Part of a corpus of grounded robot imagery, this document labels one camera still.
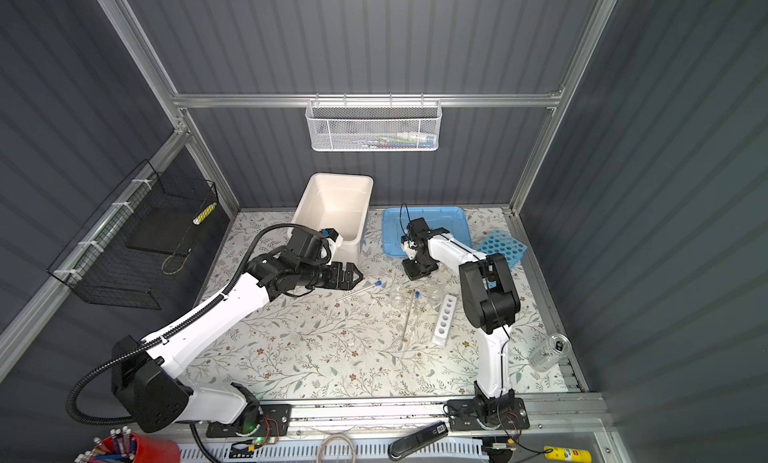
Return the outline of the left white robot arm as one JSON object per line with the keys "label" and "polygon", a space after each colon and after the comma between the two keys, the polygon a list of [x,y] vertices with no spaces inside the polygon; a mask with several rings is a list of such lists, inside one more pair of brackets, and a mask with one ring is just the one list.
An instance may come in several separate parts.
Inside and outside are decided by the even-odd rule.
{"label": "left white robot arm", "polygon": [[[284,227],[290,232],[288,241],[257,254],[260,240],[275,228],[261,230],[234,276],[210,298],[141,340],[120,340],[110,360],[74,384],[65,402],[68,416],[93,426],[135,423],[145,433],[176,423],[221,424],[242,436],[263,427],[259,400],[243,384],[186,381],[189,364],[245,317],[280,296],[301,298],[316,289],[351,291],[364,279],[355,264],[335,260],[343,241],[335,229],[313,230],[297,223]],[[105,373],[111,376],[113,395],[128,412],[123,417],[89,415],[78,406],[86,386]]]}

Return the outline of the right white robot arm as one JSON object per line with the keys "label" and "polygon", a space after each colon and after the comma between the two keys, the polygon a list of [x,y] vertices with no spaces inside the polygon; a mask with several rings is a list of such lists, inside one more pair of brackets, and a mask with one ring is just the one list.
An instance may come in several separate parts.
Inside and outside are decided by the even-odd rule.
{"label": "right white robot arm", "polygon": [[475,415],[487,427],[500,426],[514,409],[508,346],[521,309],[507,259],[475,250],[445,228],[430,228],[423,218],[408,222],[401,246],[409,279],[427,277],[440,266],[458,275],[464,315],[475,329],[478,347]]}

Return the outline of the blue capped glass tube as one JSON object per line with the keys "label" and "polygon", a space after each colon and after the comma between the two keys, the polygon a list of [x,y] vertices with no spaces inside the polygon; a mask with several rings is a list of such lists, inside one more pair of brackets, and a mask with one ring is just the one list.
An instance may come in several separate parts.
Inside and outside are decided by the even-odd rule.
{"label": "blue capped glass tube", "polygon": [[410,306],[409,306],[409,313],[410,314],[412,314],[412,313],[414,313],[414,312],[416,312],[418,310],[419,301],[420,301],[420,295],[421,295],[421,293],[420,293],[419,290],[414,290],[412,292],[411,303],[410,303]]}

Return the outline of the white small tube rack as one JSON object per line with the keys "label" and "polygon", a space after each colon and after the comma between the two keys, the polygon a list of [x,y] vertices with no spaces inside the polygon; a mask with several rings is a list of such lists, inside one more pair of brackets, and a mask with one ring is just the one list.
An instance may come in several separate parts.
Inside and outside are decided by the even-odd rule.
{"label": "white small tube rack", "polygon": [[431,342],[441,348],[447,345],[450,327],[458,306],[458,298],[452,294],[446,294],[439,308],[437,320],[434,326]]}

